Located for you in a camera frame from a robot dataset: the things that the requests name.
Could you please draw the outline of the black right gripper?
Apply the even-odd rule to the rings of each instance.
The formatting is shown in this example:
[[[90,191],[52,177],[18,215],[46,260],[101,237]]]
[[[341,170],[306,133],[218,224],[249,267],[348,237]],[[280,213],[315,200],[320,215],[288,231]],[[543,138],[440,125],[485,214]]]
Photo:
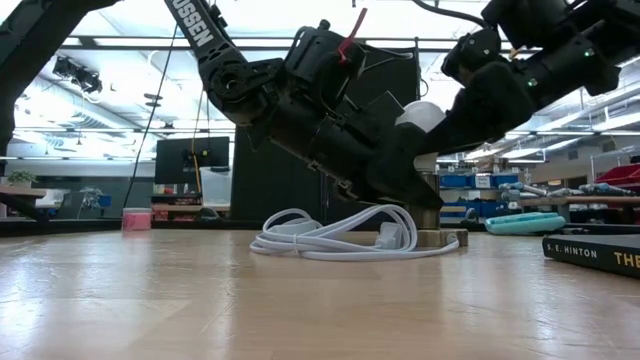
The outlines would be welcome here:
[[[510,66],[493,61],[463,75],[465,101],[426,133],[418,154],[473,149],[528,121],[535,105]]]

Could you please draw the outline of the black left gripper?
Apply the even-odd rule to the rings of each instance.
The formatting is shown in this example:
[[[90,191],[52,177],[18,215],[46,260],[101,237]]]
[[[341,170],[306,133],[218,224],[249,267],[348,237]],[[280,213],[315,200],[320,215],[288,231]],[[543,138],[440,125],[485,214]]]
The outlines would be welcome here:
[[[419,173],[414,159],[426,132],[391,122],[318,122],[307,129],[307,158],[338,182],[349,198],[397,200],[439,210],[439,178]]]

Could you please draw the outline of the brass lamp base with socket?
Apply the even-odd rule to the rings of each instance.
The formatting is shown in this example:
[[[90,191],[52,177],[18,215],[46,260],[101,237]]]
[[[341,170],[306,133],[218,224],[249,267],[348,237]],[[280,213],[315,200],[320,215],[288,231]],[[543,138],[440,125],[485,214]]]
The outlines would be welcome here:
[[[406,206],[414,220],[418,233],[418,247],[435,249],[448,244],[449,240],[458,240],[459,246],[468,246],[468,231],[462,228],[441,228],[440,212],[442,210],[460,210],[460,207],[443,206],[440,210],[422,209],[417,206]]]

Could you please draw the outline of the white lightbulb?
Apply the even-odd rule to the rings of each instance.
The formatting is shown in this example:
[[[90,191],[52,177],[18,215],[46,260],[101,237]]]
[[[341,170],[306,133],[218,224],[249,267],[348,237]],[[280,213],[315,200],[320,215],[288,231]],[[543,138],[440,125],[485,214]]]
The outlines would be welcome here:
[[[416,100],[404,107],[404,113],[396,119],[395,125],[413,123],[425,133],[429,133],[445,119],[444,111],[436,104]],[[437,154],[418,154],[414,159],[414,167],[419,172],[435,173],[437,170]]]

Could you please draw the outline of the wide blue storage bin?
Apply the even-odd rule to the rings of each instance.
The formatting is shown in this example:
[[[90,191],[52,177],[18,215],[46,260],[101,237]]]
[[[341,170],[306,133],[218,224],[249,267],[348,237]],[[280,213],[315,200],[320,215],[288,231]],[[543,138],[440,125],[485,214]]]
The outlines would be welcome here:
[[[440,210],[442,217],[462,218],[469,209],[473,209],[480,218],[491,218],[498,216],[508,210],[506,202],[488,201],[461,201],[445,202]]]

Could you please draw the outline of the teal calculator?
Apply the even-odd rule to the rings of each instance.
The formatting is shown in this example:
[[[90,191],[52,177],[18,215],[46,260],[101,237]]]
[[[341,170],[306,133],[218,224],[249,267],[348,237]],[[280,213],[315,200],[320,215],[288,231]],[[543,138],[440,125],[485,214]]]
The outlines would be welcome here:
[[[555,212],[530,212],[488,218],[485,228],[494,235],[522,235],[555,231],[565,224],[565,218]]]

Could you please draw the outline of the wooden workbench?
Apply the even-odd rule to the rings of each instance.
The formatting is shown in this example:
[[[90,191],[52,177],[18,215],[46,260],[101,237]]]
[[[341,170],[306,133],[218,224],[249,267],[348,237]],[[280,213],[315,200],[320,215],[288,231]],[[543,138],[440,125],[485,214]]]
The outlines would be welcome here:
[[[640,207],[640,196],[566,196],[521,199],[520,206],[564,206],[570,204],[607,204],[622,207]]]

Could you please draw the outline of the red storage bin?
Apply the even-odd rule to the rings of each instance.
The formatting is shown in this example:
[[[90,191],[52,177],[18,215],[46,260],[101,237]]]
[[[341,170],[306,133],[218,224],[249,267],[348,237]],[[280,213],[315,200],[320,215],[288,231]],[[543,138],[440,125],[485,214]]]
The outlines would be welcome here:
[[[640,164],[615,167],[598,177],[596,182],[617,187],[640,187]]]

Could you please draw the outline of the black Outsiders paperback book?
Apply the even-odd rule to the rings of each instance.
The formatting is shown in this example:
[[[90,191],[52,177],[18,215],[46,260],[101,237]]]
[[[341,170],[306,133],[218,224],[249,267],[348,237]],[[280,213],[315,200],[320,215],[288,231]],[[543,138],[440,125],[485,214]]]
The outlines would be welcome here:
[[[640,279],[640,235],[550,235],[542,248],[560,262]]]

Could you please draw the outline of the translucent white storage bin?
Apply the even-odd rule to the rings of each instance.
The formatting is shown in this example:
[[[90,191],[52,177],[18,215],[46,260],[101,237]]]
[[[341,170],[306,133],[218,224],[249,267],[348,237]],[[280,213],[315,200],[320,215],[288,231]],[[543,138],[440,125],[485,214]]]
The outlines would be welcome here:
[[[200,178],[205,206],[230,204],[232,176],[229,167],[201,167]]]

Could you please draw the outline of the black monitor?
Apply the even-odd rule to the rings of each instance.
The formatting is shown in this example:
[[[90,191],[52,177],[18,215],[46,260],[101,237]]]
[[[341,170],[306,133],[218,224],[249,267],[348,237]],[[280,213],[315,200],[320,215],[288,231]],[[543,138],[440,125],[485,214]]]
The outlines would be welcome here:
[[[201,167],[230,168],[228,137],[159,140],[156,145],[156,184],[195,184]]]

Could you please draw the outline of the small pink cup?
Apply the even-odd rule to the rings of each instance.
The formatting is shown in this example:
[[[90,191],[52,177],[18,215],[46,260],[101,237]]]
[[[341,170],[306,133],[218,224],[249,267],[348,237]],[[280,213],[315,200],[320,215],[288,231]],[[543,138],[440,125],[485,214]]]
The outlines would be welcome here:
[[[146,231],[151,229],[151,208],[124,208],[122,214],[123,231]]]

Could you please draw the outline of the wooden side table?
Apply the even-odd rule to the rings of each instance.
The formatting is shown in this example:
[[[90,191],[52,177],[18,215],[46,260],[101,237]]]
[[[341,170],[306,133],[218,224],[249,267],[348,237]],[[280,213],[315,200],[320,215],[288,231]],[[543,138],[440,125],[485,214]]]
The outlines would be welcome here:
[[[40,213],[35,207],[36,200],[45,196],[44,189],[0,185],[0,203],[39,223],[49,221],[48,216]]]

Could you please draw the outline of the black aluminium table frame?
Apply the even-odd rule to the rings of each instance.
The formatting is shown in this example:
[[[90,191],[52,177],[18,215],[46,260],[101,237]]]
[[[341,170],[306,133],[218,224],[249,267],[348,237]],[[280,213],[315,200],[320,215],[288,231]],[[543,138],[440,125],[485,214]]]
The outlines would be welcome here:
[[[238,221],[152,221],[154,230],[261,230],[260,222]],[[612,224],[576,224],[569,223],[566,228],[582,228],[594,235],[629,235],[640,234],[640,225],[612,225]],[[121,229],[118,219],[88,219],[88,220],[50,220],[36,222],[32,220],[13,221],[0,219],[0,238],[54,235],[64,233],[106,232]]]

